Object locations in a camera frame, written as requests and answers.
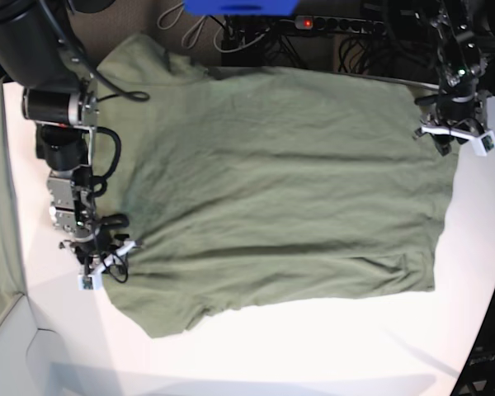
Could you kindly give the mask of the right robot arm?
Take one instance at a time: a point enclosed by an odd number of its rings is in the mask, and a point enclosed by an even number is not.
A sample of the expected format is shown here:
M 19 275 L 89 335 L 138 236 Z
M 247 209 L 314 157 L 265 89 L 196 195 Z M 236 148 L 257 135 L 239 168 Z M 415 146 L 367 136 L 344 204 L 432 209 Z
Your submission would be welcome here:
M 122 151 L 120 136 L 97 123 L 97 86 L 133 102 L 149 95 L 117 87 L 97 71 L 65 25 L 67 9 L 57 1 L 0 1 L 0 66 L 24 88 L 21 111 L 35 123 L 36 155 L 50 169 L 49 216 L 68 235 L 60 246 L 81 266 L 80 288 L 96 290 L 104 275 L 127 282 L 128 255 L 139 245 L 124 232 L 125 214 L 97 213 Z

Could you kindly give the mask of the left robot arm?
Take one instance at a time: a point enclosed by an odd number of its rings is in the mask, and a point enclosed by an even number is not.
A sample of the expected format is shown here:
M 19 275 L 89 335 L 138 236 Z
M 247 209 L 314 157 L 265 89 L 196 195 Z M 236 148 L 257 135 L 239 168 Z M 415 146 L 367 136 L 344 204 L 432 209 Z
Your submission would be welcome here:
M 479 157 L 488 156 L 495 149 L 495 133 L 488 126 L 492 93 L 483 85 L 488 61 L 466 2 L 412 1 L 410 7 L 426 31 L 438 78 L 434 93 L 414 99 L 425 111 L 415 135 L 430 136 L 442 156 L 451 152 L 454 142 L 468 143 Z

